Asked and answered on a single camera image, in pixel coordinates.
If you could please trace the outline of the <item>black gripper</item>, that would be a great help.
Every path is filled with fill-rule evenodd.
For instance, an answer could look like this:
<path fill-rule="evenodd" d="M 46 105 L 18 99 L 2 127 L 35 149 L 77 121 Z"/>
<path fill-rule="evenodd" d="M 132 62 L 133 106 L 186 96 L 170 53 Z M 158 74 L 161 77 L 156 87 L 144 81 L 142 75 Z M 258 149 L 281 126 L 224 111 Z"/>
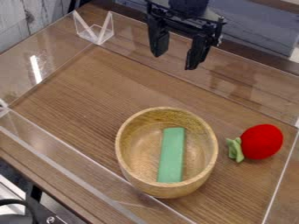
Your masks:
<path fill-rule="evenodd" d="M 145 22 L 153 56 L 160 57 L 168 51 L 169 31 L 193 37 L 185 70 L 196 69 L 206 58 L 210 46 L 220 44 L 226 21 L 208 4 L 209 0 L 145 0 Z"/>

